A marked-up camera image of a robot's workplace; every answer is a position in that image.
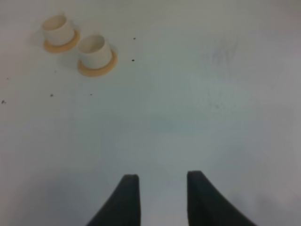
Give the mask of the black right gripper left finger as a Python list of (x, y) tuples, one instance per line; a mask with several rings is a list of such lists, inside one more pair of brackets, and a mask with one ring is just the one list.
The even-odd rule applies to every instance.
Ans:
[(89, 226), (139, 226), (141, 202), (138, 175), (124, 175)]

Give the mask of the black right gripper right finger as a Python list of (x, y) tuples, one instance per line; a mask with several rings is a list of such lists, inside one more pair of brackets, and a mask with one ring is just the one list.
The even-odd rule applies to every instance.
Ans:
[(190, 226), (254, 226), (201, 171), (187, 173), (187, 215)]

